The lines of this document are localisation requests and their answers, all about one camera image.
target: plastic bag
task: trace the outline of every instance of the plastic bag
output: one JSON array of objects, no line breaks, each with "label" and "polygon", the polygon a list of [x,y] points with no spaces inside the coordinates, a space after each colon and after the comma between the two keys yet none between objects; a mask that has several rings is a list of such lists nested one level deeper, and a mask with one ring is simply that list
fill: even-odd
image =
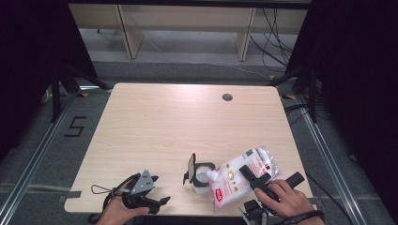
[{"label": "plastic bag", "polygon": [[244,165],[247,165],[256,177],[269,173],[271,178],[268,183],[282,174],[274,158],[264,147],[253,148],[219,168],[208,171],[207,178],[214,210],[220,210],[252,191],[249,181],[239,170]]}]

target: wrist strap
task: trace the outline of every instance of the wrist strap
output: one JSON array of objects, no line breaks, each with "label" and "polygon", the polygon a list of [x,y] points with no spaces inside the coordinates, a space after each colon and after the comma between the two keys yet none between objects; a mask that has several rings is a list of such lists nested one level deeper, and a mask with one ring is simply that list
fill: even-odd
[{"label": "wrist strap", "polygon": [[314,217],[321,217],[321,219],[323,220],[323,212],[320,210],[316,210],[310,213],[306,213],[306,214],[301,214],[295,217],[289,217],[275,225],[287,225],[287,224],[298,224],[301,221],[308,219],[308,218],[314,218]]}]

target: gray floor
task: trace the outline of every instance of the gray floor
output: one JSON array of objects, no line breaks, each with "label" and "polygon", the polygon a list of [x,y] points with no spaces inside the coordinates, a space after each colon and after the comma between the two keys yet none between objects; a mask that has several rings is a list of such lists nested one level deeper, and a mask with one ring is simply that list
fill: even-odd
[{"label": "gray floor", "polygon": [[[281,72],[270,71],[264,67],[262,53],[252,43],[246,61],[239,62],[232,34],[147,32],[137,58],[129,60],[119,31],[101,30],[97,34],[96,30],[81,30],[81,33],[99,78],[108,84],[170,82],[264,85],[269,82],[269,75],[282,75]],[[253,37],[258,43],[265,43],[263,35]],[[281,36],[281,39],[293,48],[296,36]],[[283,60],[277,48],[268,50]],[[268,56],[264,62],[274,69],[283,69]],[[292,94],[290,89],[293,82],[294,80],[281,84],[278,87],[280,94]],[[85,81],[79,83],[91,85]],[[87,215],[65,212],[63,197],[68,193],[79,170],[109,95],[109,92],[98,90],[90,92],[87,97],[73,100],[10,224],[86,224]],[[283,100],[284,107],[294,104],[297,104],[294,99]],[[42,105],[21,144],[1,163],[1,201],[18,181],[40,138],[50,125],[51,110],[51,101]],[[368,224],[394,224],[360,166],[348,159],[349,149],[328,112],[322,107],[318,107],[316,111],[322,134]],[[76,131],[69,129],[75,116],[86,117],[79,122],[84,131],[79,138],[68,138],[66,134]],[[293,111],[288,115],[288,120],[306,172],[343,205],[302,112]],[[313,191],[318,188],[312,180],[310,185]],[[327,224],[349,224],[342,211],[324,191],[320,190],[320,193],[327,208]]]}]

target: hand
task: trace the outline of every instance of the hand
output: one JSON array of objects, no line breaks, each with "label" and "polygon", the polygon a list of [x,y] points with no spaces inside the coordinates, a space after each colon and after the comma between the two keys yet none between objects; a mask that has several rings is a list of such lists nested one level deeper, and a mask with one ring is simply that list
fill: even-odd
[{"label": "hand", "polygon": [[108,202],[97,225],[122,225],[131,218],[145,215],[148,212],[149,208],[147,207],[129,209],[124,205],[122,199],[116,196]]},{"label": "hand", "polygon": [[[274,180],[268,185],[268,188],[279,196],[280,201],[276,202],[271,199],[261,189],[254,190],[258,200],[264,205],[274,210],[278,216],[290,218],[301,214],[314,211],[314,207],[310,204],[304,193],[292,189],[285,180]],[[320,217],[313,217],[303,220],[299,225],[305,224],[324,224]]]}]

